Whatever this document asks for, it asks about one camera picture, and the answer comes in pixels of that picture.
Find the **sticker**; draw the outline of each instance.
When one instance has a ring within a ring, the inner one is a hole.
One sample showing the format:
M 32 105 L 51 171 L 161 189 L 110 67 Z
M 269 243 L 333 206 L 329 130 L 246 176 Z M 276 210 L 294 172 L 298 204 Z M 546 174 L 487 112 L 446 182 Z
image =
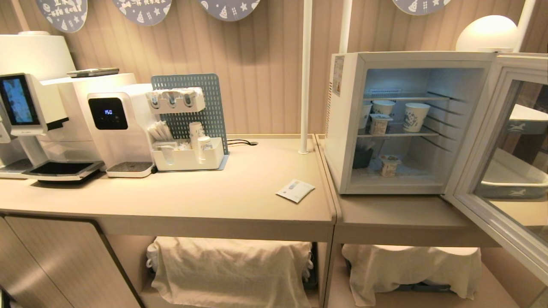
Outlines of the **sticker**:
M 88 16 L 88 0 L 36 0 L 38 9 L 57 30 L 80 30 Z
M 125 18 L 132 22 L 153 26 L 164 20 L 172 0 L 112 0 Z
M 432 14 L 443 9 L 451 0 L 393 0 L 400 10 L 411 15 Z
M 223 21 L 240 20 L 251 14 L 261 0 L 198 0 L 209 15 Z
M 343 80 L 344 56 L 335 57 L 335 67 L 333 68 L 333 93 L 341 96 L 341 81 Z

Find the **white cloth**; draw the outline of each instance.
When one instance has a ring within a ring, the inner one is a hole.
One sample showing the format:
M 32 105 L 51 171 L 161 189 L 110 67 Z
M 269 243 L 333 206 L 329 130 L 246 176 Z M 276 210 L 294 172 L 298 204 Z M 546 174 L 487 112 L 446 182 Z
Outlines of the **white cloth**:
M 310 242 L 157 237 L 152 286 L 171 304 L 211 308 L 309 308 L 301 273 Z
M 352 264 L 350 289 L 356 306 L 375 306 L 375 293 L 426 280 L 450 284 L 459 297 L 473 300 L 481 253 L 478 248 L 463 249 L 345 244 L 342 255 Z

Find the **white organizer caddy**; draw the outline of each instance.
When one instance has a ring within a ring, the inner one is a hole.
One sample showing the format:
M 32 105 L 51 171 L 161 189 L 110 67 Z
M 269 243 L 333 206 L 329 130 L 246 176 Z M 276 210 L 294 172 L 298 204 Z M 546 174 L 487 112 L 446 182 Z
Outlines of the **white organizer caddy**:
M 205 160 L 199 163 L 198 150 L 152 150 L 152 157 L 158 171 L 180 171 L 180 170 L 211 170 L 221 166 L 224 157 L 222 138 L 211 138 L 211 149 L 203 150 Z

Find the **touchscreen display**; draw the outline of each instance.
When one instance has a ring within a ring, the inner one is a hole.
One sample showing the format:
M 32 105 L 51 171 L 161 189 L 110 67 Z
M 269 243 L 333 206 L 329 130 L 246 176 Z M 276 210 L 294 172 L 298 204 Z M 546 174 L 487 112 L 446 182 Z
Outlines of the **touchscreen display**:
M 0 77 L 0 94 L 12 125 L 40 124 L 25 75 Z

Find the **white lampshade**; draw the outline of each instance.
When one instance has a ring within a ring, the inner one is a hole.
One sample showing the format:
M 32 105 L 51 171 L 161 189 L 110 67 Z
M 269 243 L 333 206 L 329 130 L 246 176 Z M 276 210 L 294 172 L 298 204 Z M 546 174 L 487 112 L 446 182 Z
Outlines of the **white lampshade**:
M 516 24 L 505 16 L 482 17 L 466 27 L 456 42 L 459 52 L 511 52 L 518 41 Z

